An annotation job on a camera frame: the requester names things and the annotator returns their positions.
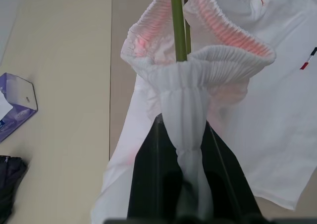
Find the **beige floor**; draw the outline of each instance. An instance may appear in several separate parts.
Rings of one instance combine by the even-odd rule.
[[[0,144],[29,161],[9,224],[88,224],[108,162],[111,0],[22,0],[0,74],[39,112]]]
[[[120,137],[136,78],[135,72],[120,58],[120,50],[128,29],[140,18],[151,1],[112,0],[110,154],[115,150]],[[257,198],[257,201],[266,217],[316,217],[316,184],[317,172],[303,192],[295,212],[261,198]]]

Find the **green stem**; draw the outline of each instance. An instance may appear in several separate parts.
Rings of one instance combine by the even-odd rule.
[[[176,61],[187,60],[182,0],[171,0]]]
[[[192,52],[192,43],[190,39],[190,26],[188,22],[185,20],[185,31],[186,31],[186,52],[187,54]]]

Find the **purple tissue box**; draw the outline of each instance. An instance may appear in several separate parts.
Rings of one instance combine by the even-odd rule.
[[[0,120],[0,142],[38,111],[33,84],[16,75],[0,76],[0,91],[13,108]]]

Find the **black bag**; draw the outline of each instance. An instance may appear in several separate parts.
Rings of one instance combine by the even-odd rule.
[[[0,224],[12,213],[14,195],[26,168],[21,158],[0,156]]]

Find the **red stripe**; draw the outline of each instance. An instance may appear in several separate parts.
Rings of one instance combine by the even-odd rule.
[[[305,69],[307,65],[308,65],[308,62],[305,62],[305,64],[302,66],[301,69]]]

